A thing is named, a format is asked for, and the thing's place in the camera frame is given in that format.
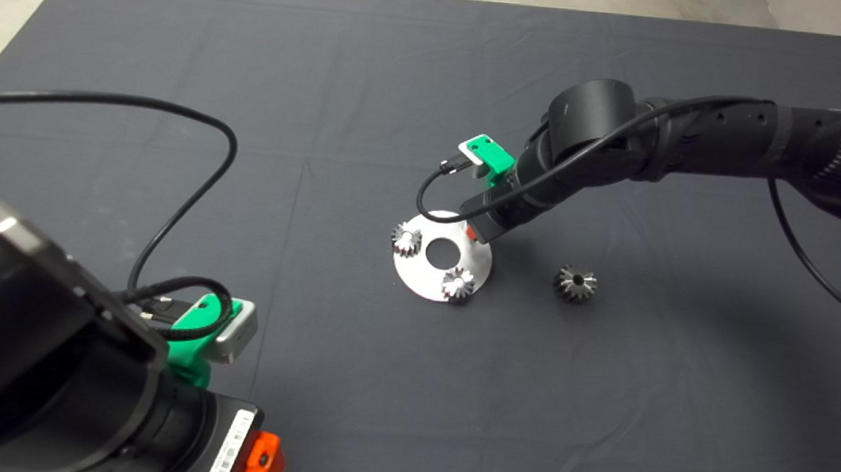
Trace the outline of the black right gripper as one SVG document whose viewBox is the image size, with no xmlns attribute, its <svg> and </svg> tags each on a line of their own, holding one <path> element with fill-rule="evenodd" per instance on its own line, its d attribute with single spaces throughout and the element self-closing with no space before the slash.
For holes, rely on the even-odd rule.
<svg viewBox="0 0 841 472">
<path fill-rule="evenodd" d="M 479 193 L 471 199 L 465 200 L 460 206 L 460 213 L 474 213 L 482 206 L 488 206 L 493 201 L 500 200 L 509 194 L 509 186 L 496 186 Z M 467 218 L 465 235 L 471 241 L 489 244 L 505 233 L 517 229 L 536 217 L 536 205 L 526 198 L 516 198 L 503 205 L 495 206 L 490 211 Z"/>
</svg>

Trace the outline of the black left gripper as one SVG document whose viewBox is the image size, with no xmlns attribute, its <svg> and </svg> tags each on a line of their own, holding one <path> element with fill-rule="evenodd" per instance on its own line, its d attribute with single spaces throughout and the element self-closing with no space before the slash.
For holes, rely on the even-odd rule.
<svg viewBox="0 0 841 472">
<path fill-rule="evenodd" d="M 281 437 L 258 429 L 265 412 L 232 396 L 209 394 L 203 450 L 193 472 L 284 472 Z"/>
</svg>

